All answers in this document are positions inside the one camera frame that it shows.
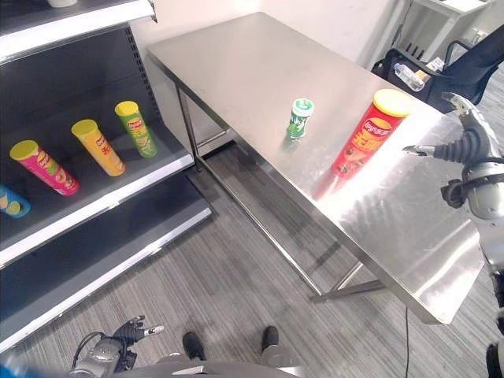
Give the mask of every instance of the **water bottle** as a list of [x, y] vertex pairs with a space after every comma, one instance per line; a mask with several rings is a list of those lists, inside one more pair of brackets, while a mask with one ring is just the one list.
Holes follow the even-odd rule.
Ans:
[[407, 65], [396, 63], [394, 71], [395, 75], [410, 87], [412, 91], [418, 92], [424, 89], [425, 83]]

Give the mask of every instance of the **pink chip can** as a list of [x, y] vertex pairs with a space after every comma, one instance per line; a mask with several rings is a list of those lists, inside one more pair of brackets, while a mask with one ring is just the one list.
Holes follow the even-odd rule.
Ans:
[[73, 195], [79, 183], [66, 172], [36, 141], [23, 140], [10, 149], [10, 157], [52, 187], [60, 195]]

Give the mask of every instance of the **black chair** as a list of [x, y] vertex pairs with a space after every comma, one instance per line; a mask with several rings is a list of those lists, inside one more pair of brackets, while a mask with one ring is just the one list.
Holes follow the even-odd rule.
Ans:
[[[450, 63], [455, 45], [467, 49], [459, 59]], [[427, 102], [442, 113], [453, 108], [441, 98], [441, 93], [450, 91], [464, 96], [473, 104], [478, 104], [483, 97], [490, 76], [504, 61], [504, 24], [473, 48], [461, 41], [453, 41], [447, 49], [445, 65], [442, 72], [433, 72], [425, 63], [404, 50], [392, 49], [382, 61], [375, 64], [372, 72], [386, 81], [410, 93], [412, 96]], [[418, 69], [430, 75], [424, 89], [415, 92], [404, 84], [394, 73], [394, 64], [407, 65], [413, 72]]]

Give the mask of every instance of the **green chip can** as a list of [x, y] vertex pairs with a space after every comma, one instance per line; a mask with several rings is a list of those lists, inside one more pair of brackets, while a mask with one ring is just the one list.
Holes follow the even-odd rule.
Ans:
[[306, 134], [306, 124], [315, 105], [308, 98], [297, 98], [292, 104], [291, 120], [287, 127], [289, 139], [299, 139]]
[[143, 158], [151, 158], [158, 150], [152, 140], [152, 135], [145, 125], [139, 106], [133, 101], [123, 101], [116, 105], [115, 112], [119, 116], [136, 149]]

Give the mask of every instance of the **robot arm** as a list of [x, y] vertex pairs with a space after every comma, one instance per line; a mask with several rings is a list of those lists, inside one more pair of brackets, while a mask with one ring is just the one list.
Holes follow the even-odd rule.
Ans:
[[134, 317], [120, 326], [112, 337], [102, 337], [85, 358], [80, 361], [74, 360], [69, 375], [75, 378], [106, 378], [115, 372], [131, 370], [135, 364], [136, 354], [128, 348], [144, 337], [156, 335], [165, 329], [160, 325], [141, 328], [144, 318], [143, 315]]
[[[403, 150], [464, 165], [461, 180], [451, 180], [441, 193], [451, 207], [465, 207], [480, 233], [500, 308], [497, 326], [504, 335], [504, 159], [494, 131], [478, 109], [458, 94], [444, 93], [443, 98], [458, 111], [464, 128], [461, 138], [442, 146], [408, 146]], [[487, 348], [487, 370], [490, 378], [504, 376], [504, 342]]]

